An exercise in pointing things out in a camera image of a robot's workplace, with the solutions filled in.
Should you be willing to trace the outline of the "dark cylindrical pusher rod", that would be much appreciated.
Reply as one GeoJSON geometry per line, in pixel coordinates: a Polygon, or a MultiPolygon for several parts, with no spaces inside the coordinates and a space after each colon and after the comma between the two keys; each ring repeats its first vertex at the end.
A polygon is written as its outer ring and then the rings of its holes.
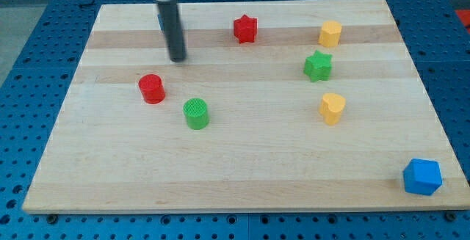
{"type": "Polygon", "coordinates": [[[187,47],[181,25],[177,0],[157,4],[165,36],[167,49],[172,62],[183,62],[187,58],[187,47]]]}

